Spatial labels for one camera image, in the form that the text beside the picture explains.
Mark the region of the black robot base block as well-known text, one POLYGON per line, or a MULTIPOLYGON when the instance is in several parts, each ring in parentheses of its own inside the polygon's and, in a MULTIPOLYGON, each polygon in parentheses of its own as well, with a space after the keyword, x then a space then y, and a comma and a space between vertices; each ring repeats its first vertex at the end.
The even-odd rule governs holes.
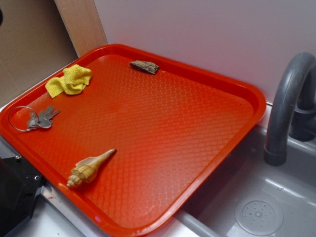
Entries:
POLYGON ((22 156, 0 160, 0 235, 10 237, 33 217, 43 176, 22 156))

